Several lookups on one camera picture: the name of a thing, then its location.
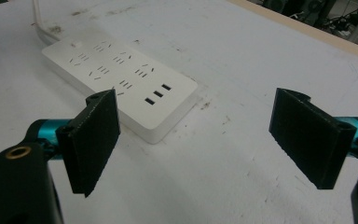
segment usb port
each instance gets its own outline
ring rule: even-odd
[[[165,85],[165,84],[162,84],[161,87],[164,88],[164,89],[167,90],[167,91],[170,91],[170,90],[171,90],[171,87],[169,87],[169,86],[167,86],[167,85]]]
[[[158,91],[155,91],[154,93],[155,93],[156,96],[158,96],[158,97],[162,97],[162,96],[163,96],[163,94],[159,93]]]
[[[154,101],[150,100],[149,98],[146,98],[145,101],[148,102],[151,105],[153,105],[155,103]]]

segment cable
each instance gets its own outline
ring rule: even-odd
[[[342,15],[341,15],[341,16],[343,16],[344,13],[347,11],[348,6],[350,5],[350,2],[351,2],[351,0],[348,0],[348,1],[347,1],[347,5],[345,6],[345,9],[344,9],[344,11],[342,12]]]
[[[346,17],[348,17],[349,15],[351,15],[351,14],[354,13],[354,12],[358,12],[358,5],[357,5],[357,8],[356,8],[354,11],[349,12],[349,13],[347,13],[347,14],[344,15],[345,11],[347,10],[347,7],[345,7],[345,10],[344,10],[344,12],[342,13],[342,15],[341,15],[340,17],[336,17],[336,18],[334,18],[334,19],[330,19],[330,21],[332,21],[332,20],[334,20],[334,21],[340,21],[341,19],[345,19]]]
[[[34,5],[34,24],[36,27],[36,33],[39,36],[39,38],[41,38],[42,41],[48,45],[52,44],[52,42],[48,40],[47,36],[55,41],[60,41],[59,37],[50,33],[43,27],[42,18],[40,16],[39,1],[33,0],[33,5]]]
[[[302,14],[304,14],[304,11],[297,12],[291,15],[289,18],[294,18],[295,20],[298,20],[298,16],[301,16]]]

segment white power strip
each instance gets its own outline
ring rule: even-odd
[[[197,83],[101,31],[88,29],[42,50],[85,95],[116,89],[120,121],[156,144],[196,103]]]

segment white tabletop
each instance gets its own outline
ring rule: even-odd
[[[269,133],[276,88],[332,116],[358,116],[358,56],[224,0],[49,0],[60,36],[94,26],[195,79],[200,101],[149,145],[122,127],[96,189],[49,168],[65,223],[352,223],[358,160],[317,190]],[[69,119],[85,97],[43,60],[30,0],[0,5],[0,151],[36,119]]]

